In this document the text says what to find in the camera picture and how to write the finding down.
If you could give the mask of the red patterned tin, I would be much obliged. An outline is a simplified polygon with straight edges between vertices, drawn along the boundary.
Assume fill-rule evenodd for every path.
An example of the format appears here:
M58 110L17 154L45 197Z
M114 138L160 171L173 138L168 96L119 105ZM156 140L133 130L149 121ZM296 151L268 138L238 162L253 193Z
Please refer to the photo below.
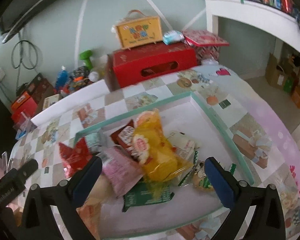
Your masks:
M187 29L182 31L182 34L184 43L194 49L199 63L210 58L219 61L221 48L229 46L228 41L207 30Z

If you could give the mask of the large red gift box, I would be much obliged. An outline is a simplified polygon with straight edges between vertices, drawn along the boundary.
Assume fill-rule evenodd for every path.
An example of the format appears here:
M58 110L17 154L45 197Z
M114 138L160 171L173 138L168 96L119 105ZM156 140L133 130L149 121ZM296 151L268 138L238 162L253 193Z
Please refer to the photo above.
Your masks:
M183 42L159 42L113 52L113 71L121 88L196 65L194 49Z

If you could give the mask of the pink snack packet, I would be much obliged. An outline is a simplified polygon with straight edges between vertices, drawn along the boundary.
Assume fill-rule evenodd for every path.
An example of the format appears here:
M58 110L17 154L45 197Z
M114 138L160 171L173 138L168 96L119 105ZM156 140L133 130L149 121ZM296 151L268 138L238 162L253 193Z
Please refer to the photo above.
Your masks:
M119 146L104 148L97 156L102 160L102 172L117 197L125 195L143 177L141 166Z

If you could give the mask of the white shelf desk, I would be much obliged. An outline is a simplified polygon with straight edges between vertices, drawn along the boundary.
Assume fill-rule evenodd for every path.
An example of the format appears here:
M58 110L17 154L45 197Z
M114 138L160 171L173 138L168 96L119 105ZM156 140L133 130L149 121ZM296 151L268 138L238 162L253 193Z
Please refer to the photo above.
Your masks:
M284 43L300 52L300 31L291 16L272 7L252 1L205 0L207 30L218 34L219 19L241 22L275 37L274 55L280 57ZM264 70L241 76L277 111L300 149L300 110L297 110L284 92L270 87L263 77Z

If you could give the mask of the dark red snack packet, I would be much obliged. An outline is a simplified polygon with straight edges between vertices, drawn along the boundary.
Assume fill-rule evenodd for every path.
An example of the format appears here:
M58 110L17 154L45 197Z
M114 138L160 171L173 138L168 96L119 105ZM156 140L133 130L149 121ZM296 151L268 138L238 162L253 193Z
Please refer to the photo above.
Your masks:
M115 145L121 146L128 155L135 158L135 151L132 144L134 133L134 121L131 119L128 124L113 132L110 137Z

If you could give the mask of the black tv cabinet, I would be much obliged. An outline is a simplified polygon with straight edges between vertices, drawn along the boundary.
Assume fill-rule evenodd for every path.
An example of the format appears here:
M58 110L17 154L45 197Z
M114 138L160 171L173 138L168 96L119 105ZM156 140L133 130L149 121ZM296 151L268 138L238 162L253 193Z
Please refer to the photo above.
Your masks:
M0 158L4 152L8 154L17 140L15 139L16 130L13 128L14 122L11 113L0 100Z

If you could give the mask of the orange beige bread packet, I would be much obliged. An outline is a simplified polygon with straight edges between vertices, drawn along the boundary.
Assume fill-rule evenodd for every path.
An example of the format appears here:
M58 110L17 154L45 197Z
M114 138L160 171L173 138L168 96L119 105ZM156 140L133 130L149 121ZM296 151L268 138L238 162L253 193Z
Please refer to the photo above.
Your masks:
M77 213L95 239L100 239L98 225L101 217L101 206L113 194L110 181L104 174L101 174L83 206L77 208Z

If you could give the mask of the red snack bag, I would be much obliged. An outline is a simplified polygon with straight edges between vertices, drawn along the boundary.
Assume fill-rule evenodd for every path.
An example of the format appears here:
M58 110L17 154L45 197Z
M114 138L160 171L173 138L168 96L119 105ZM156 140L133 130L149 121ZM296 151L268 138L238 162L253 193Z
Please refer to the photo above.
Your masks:
M79 139L73 148L62 142L58 146L66 178L71 178L77 171L82 170L92 158L84 138Z

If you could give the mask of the red box on floor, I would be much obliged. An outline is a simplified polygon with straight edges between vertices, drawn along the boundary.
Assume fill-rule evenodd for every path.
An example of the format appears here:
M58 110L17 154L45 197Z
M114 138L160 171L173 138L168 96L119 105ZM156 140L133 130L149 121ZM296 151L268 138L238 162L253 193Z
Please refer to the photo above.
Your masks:
M37 104L32 97L23 103L15 112L12 112L12 120L15 120L15 116L20 112L26 113L29 117L33 117L37 109Z

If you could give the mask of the yellow children's gift box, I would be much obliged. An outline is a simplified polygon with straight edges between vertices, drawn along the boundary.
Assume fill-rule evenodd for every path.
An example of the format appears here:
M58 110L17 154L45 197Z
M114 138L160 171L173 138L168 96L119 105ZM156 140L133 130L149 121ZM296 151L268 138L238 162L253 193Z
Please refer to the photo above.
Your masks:
M123 50L162 41L160 17L146 16L139 10L130 10L126 17L113 25L112 31Z

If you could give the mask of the green dumbbell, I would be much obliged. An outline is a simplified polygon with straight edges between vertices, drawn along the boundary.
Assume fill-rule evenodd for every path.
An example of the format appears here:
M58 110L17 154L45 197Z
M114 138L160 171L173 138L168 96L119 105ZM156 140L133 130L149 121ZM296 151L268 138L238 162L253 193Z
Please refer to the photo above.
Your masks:
M93 52L91 50L86 50L79 54L79 59L85 63L88 70L92 70L92 68L93 68L93 64L90 59L92 57L92 55L93 55Z

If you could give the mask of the green snack packet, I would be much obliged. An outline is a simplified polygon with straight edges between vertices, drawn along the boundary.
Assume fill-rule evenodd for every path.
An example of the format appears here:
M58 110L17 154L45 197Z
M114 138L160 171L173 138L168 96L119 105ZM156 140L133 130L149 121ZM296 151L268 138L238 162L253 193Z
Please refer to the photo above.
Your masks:
M174 192L166 186L159 197L153 196L144 182L138 182L130 191L123 196L122 212L127 212L131 207L166 203L172 200Z

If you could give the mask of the white snack packet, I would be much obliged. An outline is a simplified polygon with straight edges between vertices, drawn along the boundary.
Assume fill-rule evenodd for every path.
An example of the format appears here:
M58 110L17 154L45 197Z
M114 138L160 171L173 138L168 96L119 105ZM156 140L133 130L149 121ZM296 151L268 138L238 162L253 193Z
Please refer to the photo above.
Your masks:
M175 185L183 186L197 165L201 143L179 131L172 131L167 138L171 145L176 148L176 154L192 164L174 179Z

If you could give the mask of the round cake green wrapper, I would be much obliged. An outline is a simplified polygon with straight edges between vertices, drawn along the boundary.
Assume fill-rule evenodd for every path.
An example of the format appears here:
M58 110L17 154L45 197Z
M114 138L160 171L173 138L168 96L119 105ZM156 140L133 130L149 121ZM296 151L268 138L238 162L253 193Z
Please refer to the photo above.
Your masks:
M194 150L192 155L193 167L181 176L181 179L177 182L177 186L183 187L192 184L199 191L212 192L215 189L205 173L205 161L199 160L198 155L198 150Z

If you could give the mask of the yellow snack bag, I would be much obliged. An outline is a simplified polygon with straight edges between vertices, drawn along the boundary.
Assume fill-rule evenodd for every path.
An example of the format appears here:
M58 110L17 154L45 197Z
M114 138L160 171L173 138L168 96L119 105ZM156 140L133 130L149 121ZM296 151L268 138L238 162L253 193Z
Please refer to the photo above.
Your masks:
M179 157L164 136L159 111L144 111L134 122L132 144L138 153L138 162L150 181L170 181L192 164Z

